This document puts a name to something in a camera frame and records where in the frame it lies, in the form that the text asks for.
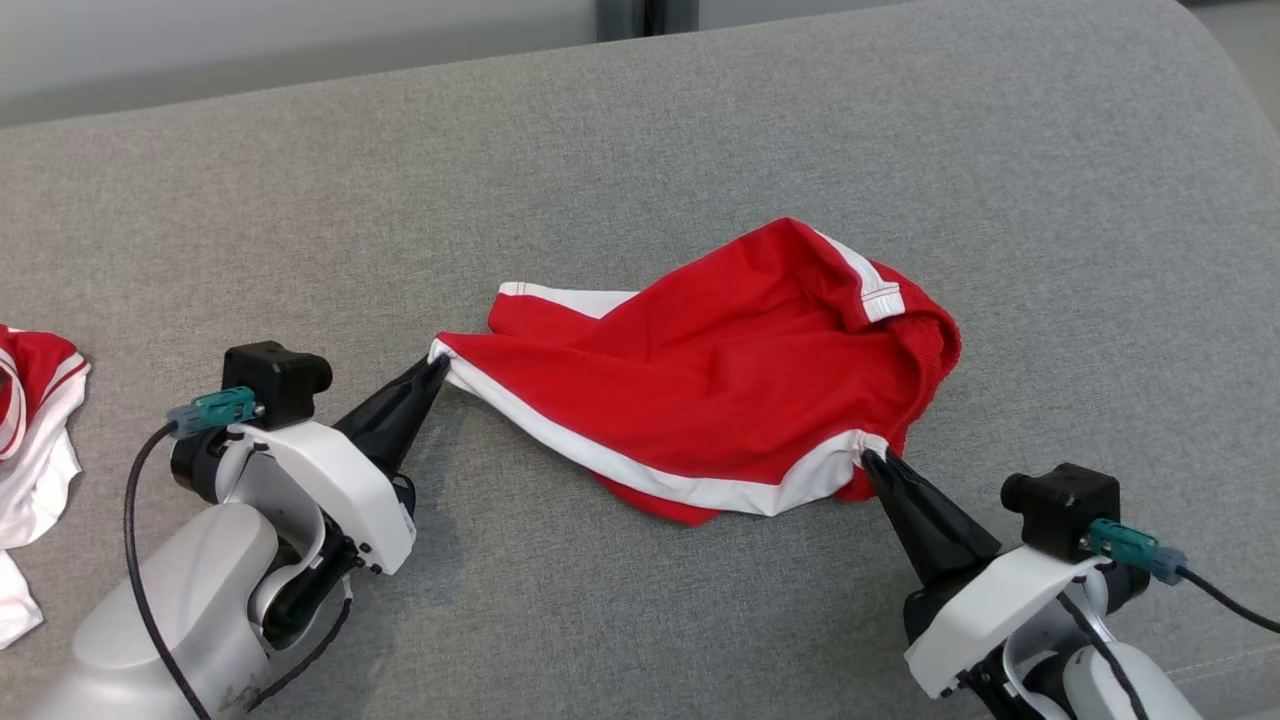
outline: red fabric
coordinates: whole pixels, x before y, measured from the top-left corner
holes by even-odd
[[[905,313],[870,323],[855,268],[804,223],[781,219],[600,319],[500,295],[493,334],[440,341],[547,419],[649,468],[777,484],[849,429],[901,452],[908,425],[959,359],[951,316],[893,269],[872,265],[899,283]],[[872,497],[861,475],[837,497]],[[717,512],[602,482],[686,524]]]
[[[83,366],[70,342],[0,324],[0,460],[18,451],[45,398]]]

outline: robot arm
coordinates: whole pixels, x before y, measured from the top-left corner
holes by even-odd
[[[310,419],[311,396],[329,386],[324,359],[278,343],[228,351],[224,387],[248,387],[259,411],[178,441],[174,475],[214,505],[140,568],[165,646],[212,717],[256,706],[271,657],[310,634],[348,571],[401,568],[416,528],[399,465],[447,369],[420,361],[329,428]],[[82,623],[68,669],[31,715],[193,716],[127,582]]]
[[[1015,475],[1001,500],[1024,514],[1028,544],[998,555],[991,533],[892,454],[865,454],[863,466],[924,585],[908,596],[904,624],[908,666],[925,693],[969,688],[997,720],[1129,720],[1137,708],[1117,665],[1148,717],[1199,720],[1102,621],[1149,583],[1080,542],[1096,519],[1119,520],[1114,478],[1074,465]]]

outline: teal connector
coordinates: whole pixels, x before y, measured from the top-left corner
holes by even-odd
[[[247,387],[233,387],[202,395],[192,400],[191,405],[174,407],[169,411],[169,421],[177,424],[173,437],[182,439],[210,428],[252,420],[260,414],[253,401],[253,391]]]
[[[1089,525],[1089,548],[1103,557],[1142,568],[1166,585],[1181,582],[1179,566],[1187,566],[1180,550],[1164,547],[1160,541],[1129,525],[1111,520],[1094,520]]]

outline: couch cushion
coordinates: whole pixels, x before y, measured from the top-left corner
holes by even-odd
[[[1001,539],[1009,473],[1093,466],[1280,611],[1280,141],[1170,1],[946,0],[0,132],[0,322],[95,364],[84,475],[14,552],[47,621],[0,653],[0,715],[123,579],[128,464],[228,346],[329,357],[333,420],[503,281],[639,288],[782,215],[955,315],[908,459]],[[982,714],[913,684],[874,502],[676,527],[457,392],[406,471],[416,552],[256,716]],[[141,495],[146,552],[201,507],[160,460]],[[1280,705],[1276,638],[1190,587],[1112,626],[1208,715]]]

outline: red and white garment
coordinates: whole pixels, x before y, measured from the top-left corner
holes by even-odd
[[[88,363],[50,334],[0,324],[0,648],[44,615],[5,552],[45,534],[81,466],[67,418],[84,401]]]
[[[504,283],[489,327],[433,343],[452,384],[691,525],[872,497],[859,456],[901,454],[960,355],[920,288],[792,219],[641,292]]]

